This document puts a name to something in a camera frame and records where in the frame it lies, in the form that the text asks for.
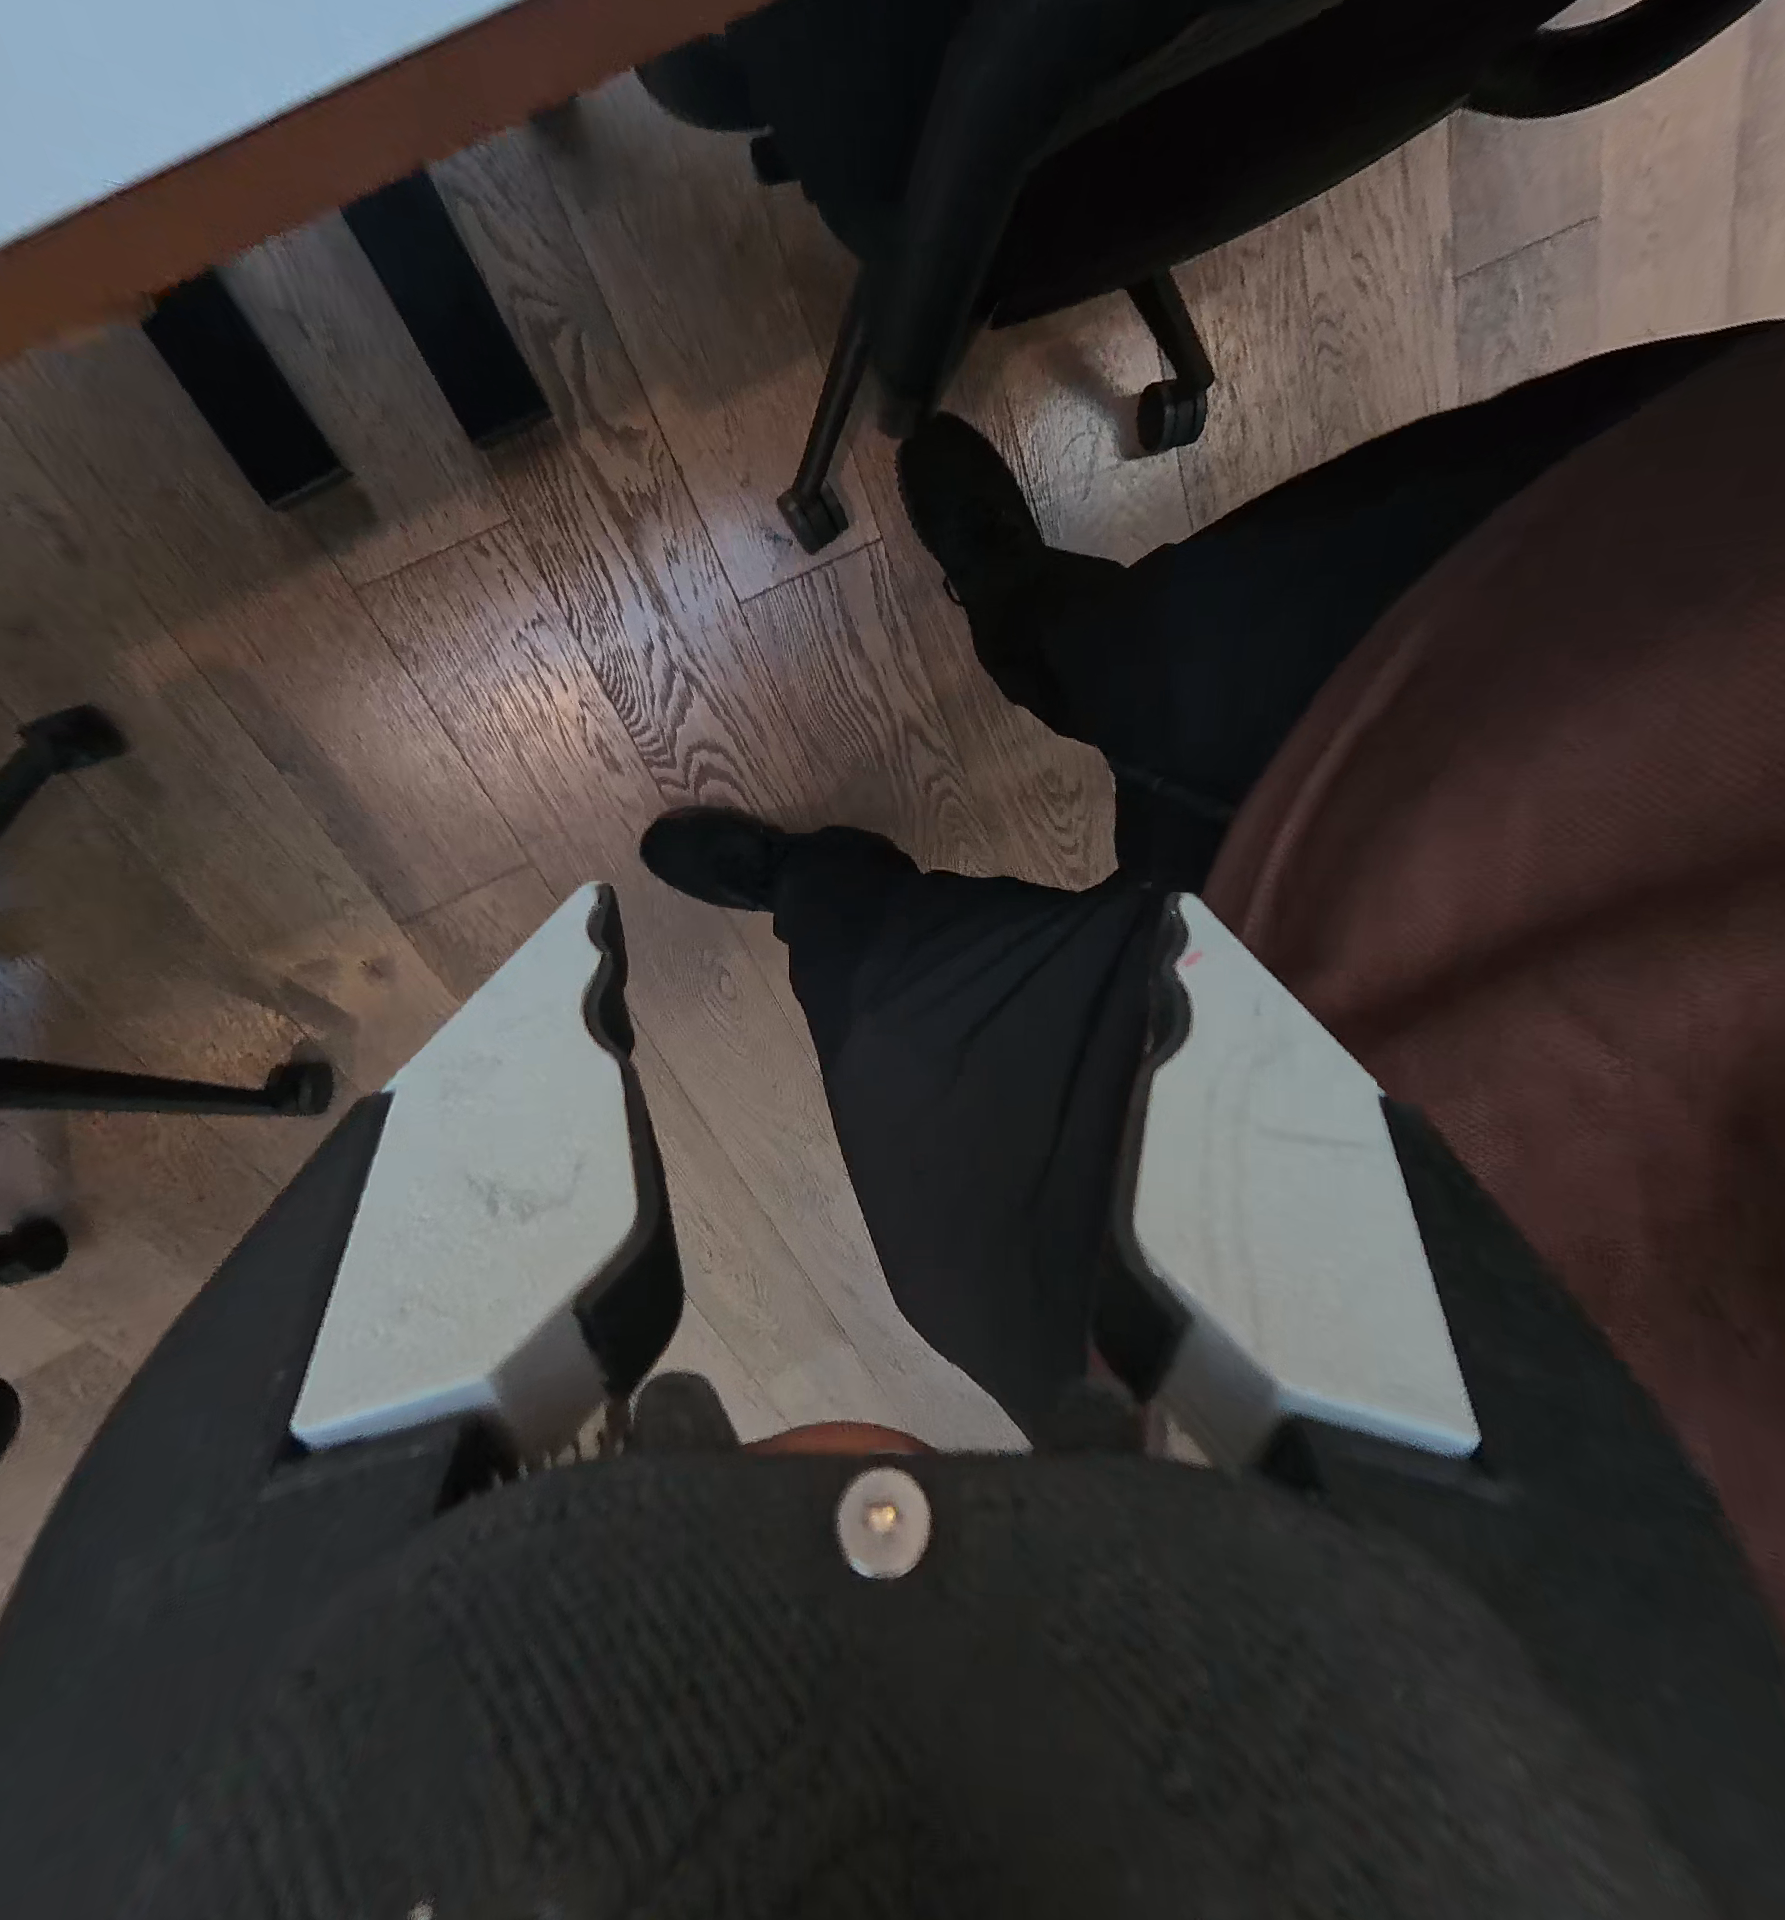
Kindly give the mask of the black desk leg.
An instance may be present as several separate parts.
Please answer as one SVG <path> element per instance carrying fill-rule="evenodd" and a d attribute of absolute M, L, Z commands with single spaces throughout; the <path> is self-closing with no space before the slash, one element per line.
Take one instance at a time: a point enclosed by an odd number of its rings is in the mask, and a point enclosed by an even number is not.
<path fill-rule="evenodd" d="M 473 446 L 550 420 L 550 401 L 426 171 L 344 206 L 341 219 Z"/>
<path fill-rule="evenodd" d="M 163 291 L 142 336 L 270 509 L 347 480 L 347 467 L 217 271 Z"/>

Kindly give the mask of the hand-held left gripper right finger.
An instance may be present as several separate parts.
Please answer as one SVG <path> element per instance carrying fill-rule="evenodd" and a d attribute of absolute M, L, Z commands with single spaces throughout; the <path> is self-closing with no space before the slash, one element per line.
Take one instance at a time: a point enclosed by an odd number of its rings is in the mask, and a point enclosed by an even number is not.
<path fill-rule="evenodd" d="M 1195 895 L 1166 901 L 1096 1350 L 1217 1469 L 1292 1422 L 1469 1463 L 1480 1425 L 1380 1083 Z"/>

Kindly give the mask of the person's black shoe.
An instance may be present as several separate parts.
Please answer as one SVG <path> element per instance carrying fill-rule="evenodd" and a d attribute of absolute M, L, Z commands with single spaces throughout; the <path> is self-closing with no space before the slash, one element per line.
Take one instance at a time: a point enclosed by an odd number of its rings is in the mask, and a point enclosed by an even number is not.
<path fill-rule="evenodd" d="M 1088 672 L 1128 566 L 1053 546 L 986 435 L 937 414 L 895 453 L 904 514 L 959 606 L 979 669 L 1053 731 L 1096 745 Z"/>
<path fill-rule="evenodd" d="M 770 914 L 796 833 L 727 804 L 662 813 L 640 833 L 644 869 L 714 910 Z"/>

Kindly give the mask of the person's dark trousered leg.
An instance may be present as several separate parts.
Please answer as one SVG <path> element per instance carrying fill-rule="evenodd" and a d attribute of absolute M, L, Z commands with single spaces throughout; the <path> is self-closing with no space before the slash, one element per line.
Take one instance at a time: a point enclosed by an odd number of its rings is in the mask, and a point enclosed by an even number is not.
<path fill-rule="evenodd" d="M 1104 756 L 1121 817 L 1208 850 L 1325 681 L 1480 520 L 1766 323 L 1601 354 L 1411 420 L 1079 584 L 1028 629 L 1033 711 Z"/>
<path fill-rule="evenodd" d="M 895 1308 L 1040 1441 L 1088 1374 L 1169 895 L 788 833 L 770 920 Z"/>

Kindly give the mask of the black office chair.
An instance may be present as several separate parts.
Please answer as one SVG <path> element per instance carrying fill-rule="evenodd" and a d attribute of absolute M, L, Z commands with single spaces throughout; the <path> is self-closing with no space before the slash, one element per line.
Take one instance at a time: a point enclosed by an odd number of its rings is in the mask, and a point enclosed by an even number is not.
<path fill-rule="evenodd" d="M 750 136 L 854 257 L 779 514 L 821 552 L 859 391 L 907 439 L 986 328 L 1131 296 L 1169 375 L 1146 453 L 1192 446 L 1214 364 L 1175 268 L 1359 177 L 1459 109 L 1541 120 L 1661 77 L 1750 2 L 765 2 L 637 74 Z"/>
<path fill-rule="evenodd" d="M 127 749 L 127 737 L 98 705 L 68 705 L 24 724 L 15 753 L 0 763 L 0 843 L 49 781 Z M 315 1059 L 282 1063 L 260 1085 L 223 1085 L 0 1057 L 0 1111 L 323 1118 L 334 1091 L 334 1069 Z M 27 1215 L 0 1232 L 0 1286 L 56 1274 L 68 1254 L 62 1222 Z"/>

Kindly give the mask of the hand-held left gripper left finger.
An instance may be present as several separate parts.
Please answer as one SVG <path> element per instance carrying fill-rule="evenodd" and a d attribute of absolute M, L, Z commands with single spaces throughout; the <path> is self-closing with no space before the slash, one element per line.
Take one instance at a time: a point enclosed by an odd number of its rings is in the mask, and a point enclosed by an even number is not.
<path fill-rule="evenodd" d="M 581 885 L 392 1078 L 291 1432 L 576 1453 L 683 1316 L 618 891 Z"/>

